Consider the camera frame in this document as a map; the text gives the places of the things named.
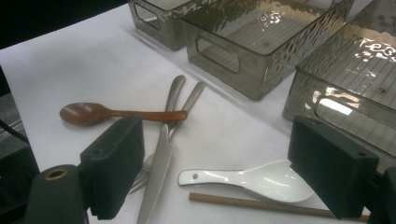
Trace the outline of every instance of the dark background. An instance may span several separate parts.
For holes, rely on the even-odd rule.
[[[0,49],[119,7],[127,0],[0,0]],[[0,96],[9,88],[0,64]]]

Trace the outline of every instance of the white table surface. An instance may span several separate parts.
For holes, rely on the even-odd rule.
[[[63,122],[59,111],[75,102],[113,109],[163,111],[172,80],[185,75],[177,108],[197,81],[206,88],[172,139],[174,153],[150,223],[349,223],[189,201],[190,192],[262,201],[224,185],[179,186],[186,169],[245,170],[287,158],[291,123],[281,113],[292,75],[259,102],[249,101],[134,28],[127,5],[0,51],[0,64],[41,171],[79,164],[79,154],[114,119],[91,127]],[[144,121],[146,157],[155,151],[161,123]],[[144,190],[128,196],[113,220],[136,223]],[[326,208],[314,195],[298,205]]]

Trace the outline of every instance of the metal utensil handle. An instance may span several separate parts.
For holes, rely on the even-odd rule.
[[[192,106],[195,104],[198,97],[201,95],[201,92],[204,90],[205,83],[198,82],[192,92],[190,93],[189,98],[187,99],[186,103],[183,105],[182,110],[190,111]],[[173,122],[169,124],[169,137],[172,136],[173,132],[180,126],[181,122]]]
[[[178,77],[175,77],[175,79],[173,80],[171,89],[169,91],[168,100],[166,101],[165,111],[174,110],[178,92],[180,91],[185,79],[186,78],[184,76],[180,75]]]

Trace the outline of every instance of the basket handle cutout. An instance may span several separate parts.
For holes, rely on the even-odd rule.
[[[157,30],[161,30],[160,20],[154,12],[142,6],[139,6],[138,4],[134,4],[134,11],[136,12],[139,20],[145,22],[146,24],[154,27]]]
[[[232,53],[226,48],[220,47],[201,36],[198,36],[195,41],[197,51],[208,60],[234,74],[238,74],[240,72],[240,59],[235,53]]]

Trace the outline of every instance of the wooden spoon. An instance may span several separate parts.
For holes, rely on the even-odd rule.
[[[61,118],[77,126],[86,126],[97,123],[109,117],[127,117],[141,115],[143,119],[153,121],[179,121],[187,118],[187,111],[169,111],[169,112],[143,112],[143,111],[122,111],[110,110],[103,105],[96,103],[74,103],[66,105],[61,109],[59,115]]]

